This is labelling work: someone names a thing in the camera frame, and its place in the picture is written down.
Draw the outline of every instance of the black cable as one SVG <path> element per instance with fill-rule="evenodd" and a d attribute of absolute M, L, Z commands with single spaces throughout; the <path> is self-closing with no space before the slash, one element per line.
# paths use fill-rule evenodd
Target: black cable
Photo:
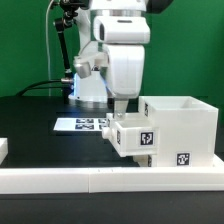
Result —
<path fill-rule="evenodd" d="M 23 91 L 23 94 L 26 93 L 27 91 L 30 91 L 30 90 L 39 90 L 39 89 L 63 89 L 64 86 L 47 86 L 47 87 L 33 87 L 33 88 L 26 88 L 26 91 L 24 90 Z"/>
<path fill-rule="evenodd" d="M 47 80 L 47 81 L 42 81 L 42 82 L 37 82 L 37 83 L 34 83 L 32 85 L 29 85 L 27 86 L 25 89 L 19 91 L 18 93 L 16 93 L 16 96 L 23 96 L 23 94 L 31 89 L 35 89 L 34 87 L 36 86 L 40 86 L 40 85 L 44 85 L 44 84 L 51 84 L 51 83 L 61 83 L 61 80 L 60 79 L 53 79 L 53 80 Z"/>

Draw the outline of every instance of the green wall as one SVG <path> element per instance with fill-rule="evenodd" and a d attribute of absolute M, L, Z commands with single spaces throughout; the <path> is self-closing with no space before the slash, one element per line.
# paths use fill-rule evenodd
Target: green wall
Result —
<path fill-rule="evenodd" d="M 48 0 L 1 3 L 0 96 L 14 95 L 31 83 L 47 79 L 45 12 L 48 3 Z M 58 16 L 59 8 L 51 12 L 50 22 Z M 150 44 L 145 46 L 141 94 L 192 95 L 222 111 L 223 0 L 174 0 L 163 14 L 147 15 L 147 21 L 152 34 Z M 66 36 L 72 61 L 79 49 L 77 28 L 67 30 Z M 60 78 L 63 66 L 53 25 L 50 40 L 52 78 Z"/>

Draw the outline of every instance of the white box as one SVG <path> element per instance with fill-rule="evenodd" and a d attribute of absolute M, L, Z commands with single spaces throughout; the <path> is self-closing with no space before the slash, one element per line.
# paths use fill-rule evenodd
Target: white box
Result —
<path fill-rule="evenodd" d="M 157 128 L 157 166 L 212 166 L 217 108 L 192 97 L 140 97 L 139 112 Z"/>
<path fill-rule="evenodd" d="M 113 114 L 107 114 L 109 133 L 103 137 L 108 138 L 121 157 L 135 155 L 152 155 L 157 152 L 157 143 L 141 145 L 141 134 L 153 132 L 157 139 L 157 129 L 152 127 L 150 121 L 140 113 L 127 113 L 124 120 L 115 120 Z"/>

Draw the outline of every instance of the white block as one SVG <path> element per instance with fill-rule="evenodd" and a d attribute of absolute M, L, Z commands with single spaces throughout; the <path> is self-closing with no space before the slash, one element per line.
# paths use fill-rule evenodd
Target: white block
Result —
<path fill-rule="evenodd" d="M 224 190 L 223 162 L 214 167 L 154 167 L 91 169 L 90 193 Z"/>
<path fill-rule="evenodd" d="M 88 169 L 2 169 L 0 194 L 86 193 Z"/>
<path fill-rule="evenodd" d="M 0 164 L 3 162 L 8 154 L 7 138 L 0 138 Z"/>
<path fill-rule="evenodd" d="M 192 97 L 140 97 L 139 112 L 158 128 L 157 166 L 212 166 L 218 109 Z"/>

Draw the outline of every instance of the white platform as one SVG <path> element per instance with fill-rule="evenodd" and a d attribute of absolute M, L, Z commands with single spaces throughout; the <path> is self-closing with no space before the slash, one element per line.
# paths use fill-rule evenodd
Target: white platform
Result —
<path fill-rule="evenodd" d="M 6 155 L 7 140 L 0 143 Z M 217 156 L 213 163 L 211 168 L 0 169 L 0 194 L 223 191 L 224 163 Z"/>

